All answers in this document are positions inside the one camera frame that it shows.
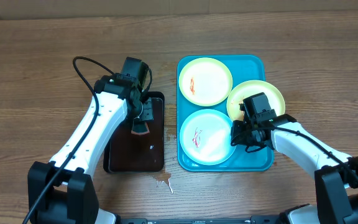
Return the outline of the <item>teal orange sponge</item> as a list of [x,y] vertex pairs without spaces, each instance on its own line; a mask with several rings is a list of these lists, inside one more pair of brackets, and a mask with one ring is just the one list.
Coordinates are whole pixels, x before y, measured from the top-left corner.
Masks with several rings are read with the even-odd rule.
[[141,136],[150,132],[148,124],[145,121],[134,122],[132,125],[131,133]]

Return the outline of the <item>light blue plate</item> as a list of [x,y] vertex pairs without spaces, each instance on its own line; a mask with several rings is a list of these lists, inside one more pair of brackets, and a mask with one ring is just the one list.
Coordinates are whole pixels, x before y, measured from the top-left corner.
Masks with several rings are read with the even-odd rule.
[[180,128],[180,146],[192,161],[205,166],[218,165],[235,151],[231,145],[231,126],[229,117],[218,110],[195,111]]

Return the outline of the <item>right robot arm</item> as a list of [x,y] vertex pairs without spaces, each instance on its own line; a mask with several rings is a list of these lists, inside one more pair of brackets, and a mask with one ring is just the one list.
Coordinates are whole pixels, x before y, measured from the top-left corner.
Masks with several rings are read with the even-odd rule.
[[358,223],[358,156],[329,147],[288,114],[264,121],[235,120],[231,144],[254,151],[269,147],[295,161],[314,179],[316,205],[288,209],[277,223]]

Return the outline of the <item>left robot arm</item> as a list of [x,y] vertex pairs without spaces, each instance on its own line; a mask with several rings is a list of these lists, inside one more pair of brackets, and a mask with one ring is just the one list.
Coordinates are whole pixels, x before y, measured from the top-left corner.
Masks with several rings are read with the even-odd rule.
[[24,223],[116,223],[99,207],[93,175],[113,132],[143,112],[145,75],[114,73],[90,88],[89,108],[67,143],[27,174],[29,212]]

